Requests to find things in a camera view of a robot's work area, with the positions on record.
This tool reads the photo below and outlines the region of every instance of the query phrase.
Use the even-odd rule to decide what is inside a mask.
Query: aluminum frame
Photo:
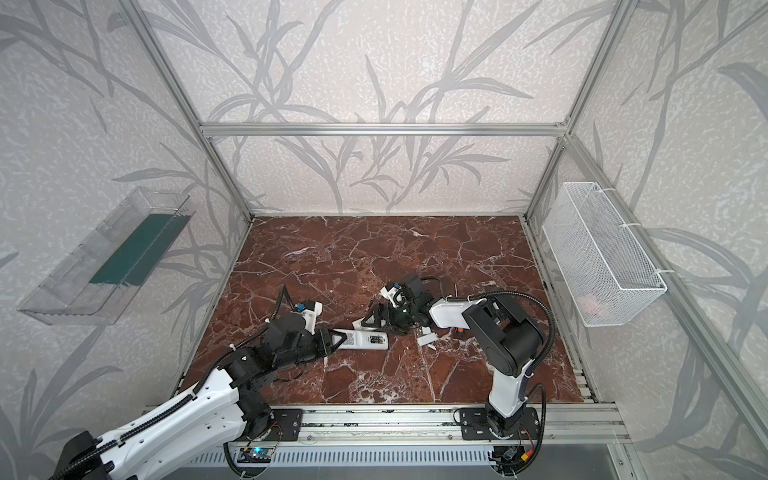
[[[558,137],[564,123],[553,124],[377,124],[377,123],[213,123],[202,124],[207,137],[322,137],[346,135],[445,137]]]
[[[563,145],[585,177],[604,189],[624,220],[627,223],[640,223],[616,190],[607,190],[614,187],[584,144],[576,136],[566,134]],[[634,233],[656,268],[674,270],[642,226],[634,227]],[[664,296],[667,304],[704,362],[720,381],[733,407],[742,415],[747,427],[768,453],[768,399],[714,328],[683,280],[676,273],[662,275],[665,275],[667,282],[667,294]]]
[[[638,1],[639,0],[618,0],[616,2],[614,12],[611,15],[611,20],[608,22],[608,26],[605,29],[605,35],[603,35],[600,46],[594,54],[592,63],[587,70],[587,74],[584,76],[584,81],[581,83],[581,87],[576,94],[576,99],[571,107],[571,112],[565,118],[566,129],[564,134],[573,132],[576,123],[578,123],[579,118],[581,118],[584,110],[587,108],[592,92],[598,86],[600,79],[605,73],[605,68],[616,51],[616,47],[621,40],[621,36],[624,34],[624,30],[627,29],[630,17],[632,16],[632,12],[634,12],[635,7],[637,7]],[[547,167],[541,175],[536,190],[534,190],[533,198],[531,198],[531,202],[528,204],[528,209],[525,211],[526,217],[530,217],[538,206],[545,187],[549,184],[549,180],[560,165],[560,159],[562,158],[565,149],[562,144],[562,138],[563,137],[558,137],[558,144],[552,151],[549,162],[547,162]]]
[[[541,414],[538,404],[531,404]],[[290,405],[304,410],[297,446],[309,445],[509,445],[509,440],[463,440],[455,410],[482,404]],[[547,404],[545,443],[630,444],[614,403]],[[231,442],[233,447],[247,442]],[[253,442],[269,447],[275,442]]]
[[[139,6],[137,0],[118,0],[118,5],[125,19],[125,24],[136,35],[139,44],[144,49],[144,53],[149,57],[157,74],[168,89],[170,96],[174,99],[181,115],[187,121],[192,135],[197,140],[197,143],[200,144],[200,148],[206,154],[214,171],[224,183],[224,187],[234,199],[237,207],[243,212],[245,218],[250,220],[251,212],[245,197],[243,197],[240,189],[237,188],[237,184],[232,178],[229,169],[221,160],[216,149],[200,131],[200,119],[197,116],[197,112],[195,112],[192,102],[181,87],[181,82],[170,66],[170,61],[165,56],[165,52],[152,30],[149,20],[144,15],[144,11],[141,10],[141,6]]]

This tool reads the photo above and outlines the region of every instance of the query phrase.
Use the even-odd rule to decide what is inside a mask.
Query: cable
[[[237,475],[240,478],[256,478],[259,475],[259,474],[248,475],[245,470],[235,465],[235,462],[232,460],[232,452],[230,452],[230,443],[226,442],[224,443],[223,446],[224,446],[224,459],[227,460],[227,465],[229,465],[230,470],[232,470],[232,472],[234,472],[235,475]]]
[[[443,291],[443,289],[442,289],[442,279],[440,279],[440,278],[439,278],[439,277],[437,277],[437,276],[423,276],[423,277],[421,277],[421,281],[422,281],[422,282],[425,282],[425,281],[427,281],[427,280],[435,280],[435,281],[437,281],[437,282],[438,282],[438,284],[440,285],[440,296],[441,296],[442,298],[445,298],[445,292],[444,292],[444,291]]]
[[[282,287],[280,288],[280,292],[278,293],[277,304],[275,305],[275,310],[272,313],[271,320],[274,320],[277,317],[277,312],[280,310],[280,304],[283,301],[283,296],[287,297],[288,301],[290,302],[290,296],[288,295],[288,290],[286,289],[285,285],[282,285]],[[269,328],[268,324],[263,326],[261,329],[259,329],[258,332],[254,333],[253,335],[247,337],[246,339],[236,344],[235,349],[239,349],[241,346],[246,345],[247,343],[250,343],[255,339],[259,338],[266,332],[267,328]],[[181,400],[176,402],[169,409],[164,410],[163,412],[157,414],[156,416],[152,417],[146,422],[143,422],[140,425],[137,425],[131,430],[128,430],[124,434],[120,435],[119,443],[117,440],[111,440],[103,444],[101,447],[95,449],[93,452],[83,455],[82,457],[78,458],[76,461],[67,465],[65,468],[63,468],[59,472],[54,473],[48,480],[61,480],[63,478],[66,478],[67,476],[71,475],[77,470],[84,468],[95,457],[101,455],[102,453],[106,452],[109,449],[112,449],[115,446],[122,445],[129,438],[138,435],[139,433],[143,432],[144,430],[150,428],[153,425],[156,425],[161,420],[166,419],[168,416],[178,411],[181,407],[185,406],[186,404],[191,402],[195,397],[197,397],[197,394],[200,393],[200,390],[202,390],[202,388],[205,386],[205,382],[208,380],[208,377],[210,376],[210,374],[219,366],[221,361],[227,358],[230,354],[231,354],[231,351],[227,350],[226,352],[219,355],[213,362],[210,363],[208,368],[206,368],[205,372],[203,373],[203,376],[200,377],[200,380],[198,380],[197,384],[192,388],[191,394],[183,397]]]
[[[540,427],[538,430],[538,438],[536,439],[536,446],[533,449],[531,458],[528,458],[525,461],[525,464],[523,464],[522,468],[515,470],[516,475],[528,468],[528,466],[533,463],[533,461],[538,456],[538,451],[541,450],[541,443],[544,441],[544,425],[547,420],[547,393],[544,391],[544,386],[541,383],[534,385],[531,391],[528,392],[528,397],[532,397],[537,391],[541,394],[541,418],[539,419],[538,423]]]
[[[533,376],[534,370],[541,365],[542,362],[544,362],[544,359],[549,355],[549,352],[552,350],[552,346],[554,345],[554,339],[558,335],[558,326],[554,322],[554,316],[552,315],[552,311],[538,298],[532,295],[528,295],[527,293],[523,292],[516,292],[514,290],[496,290],[493,292],[484,292],[484,293],[477,293],[475,295],[470,295],[466,299],[459,299],[459,298],[446,298],[449,302],[465,302],[465,301],[473,301],[473,300],[479,300],[481,298],[488,298],[490,296],[496,296],[496,295],[514,295],[514,296],[521,296],[523,298],[526,298],[536,305],[538,305],[539,308],[544,310],[545,315],[547,316],[547,324],[549,326],[549,331],[547,331],[547,341],[544,344],[544,348],[539,352],[539,354],[534,359],[533,363],[528,367],[528,369],[525,371],[525,374],[523,375],[523,380],[520,383],[520,400],[525,400],[525,387],[528,386],[528,379],[530,379]]]
[[[531,443],[531,449],[533,449],[533,440],[531,440],[531,433],[525,427],[522,427],[522,429],[525,430],[525,434],[528,435],[528,441]]]
[[[300,378],[302,375],[304,375],[304,372],[306,372],[306,363],[304,364],[304,368],[301,370],[301,372],[299,372],[299,375],[293,377],[292,379],[274,379],[274,382],[290,382]]]

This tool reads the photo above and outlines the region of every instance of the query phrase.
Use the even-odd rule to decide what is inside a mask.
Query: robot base
[[[515,415],[508,420],[514,422],[515,426],[509,426],[509,439],[517,441],[519,438],[527,440],[528,436],[523,428],[528,430],[531,440],[534,442],[539,435],[539,421],[536,409],[525,407],[521,415],[514,419]],[[488,410],[486,408],[467,408],[458,410],[458,419],[462,424],[462,438],[464,440],[499,440],[499,437],[491,432],[491,426],[488,424]]]

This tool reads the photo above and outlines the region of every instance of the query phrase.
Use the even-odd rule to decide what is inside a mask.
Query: textured white wall
[[[768,4],[675,5],[633,15],[577,134],[768,395]]]
[[[434,105],[443,122],[467,121],[487,105],[482,121],[562,121],[613,8],[594,0],[141,4],[205,121],[397,122],[406,118],[400,101],[410,121],[427,121]]]
[[[522,213],[551,137],[229,137],[218,148],[265,214]],[[419,162],[414,151],[435,152]]]
[[[209,122],[563,121],[614,7],[613,0],[141,4]],[[525,211],[553,144],[389,140],[228,139],[219,147],[259,212],[489,214]]]
[[[163,402],[244,223],[111,2],[0,2],[0,477]],[[113,326],[16,310],[135,187],[197,209]]]
[[[576,125],[764,392],[767,26],[765,2],[640,2]],[[550,188],[583,180],[571,159],[560,172]],[[651,478],[768,478],[768,458],[663,300],[622,327],[585,329],[573,311],[571,322]]]
[[[562,182],[586,180],[566,154],[532,224],[598,398],[619,405],[650,479],[767,477],[768,458],[663,297],[627,325],[584,327],[541,225]]]

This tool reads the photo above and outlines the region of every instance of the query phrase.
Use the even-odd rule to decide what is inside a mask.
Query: white robotic arm
[[[493,366],[493,387],[488,395],[487,418],[490,432],[506,439],[518,429],[518,420],[528,399],[528,379],[543,361],[557,332],[551,312],[542,301],[527,293],[510,290],[480,293],[464,298],[435,298],[425,280],[408,275],[397,283],[387,283],[380,303],[360,320],[365,328],[406,334],[415,326],[469,329]],[[540,306],[547,315],[549,331],[545,341],[538,324],[515,300],[524,297]]]
[[[276,308],[268,325],[230,346],[194,386],[97,439],[83,432],[69,440],[50,480],[158,480],[245,432],[266,435],[275,418],[261,387],[278,369],[326,357],[346,340],[315,328],[322,308],[308,301],[280,318]]]

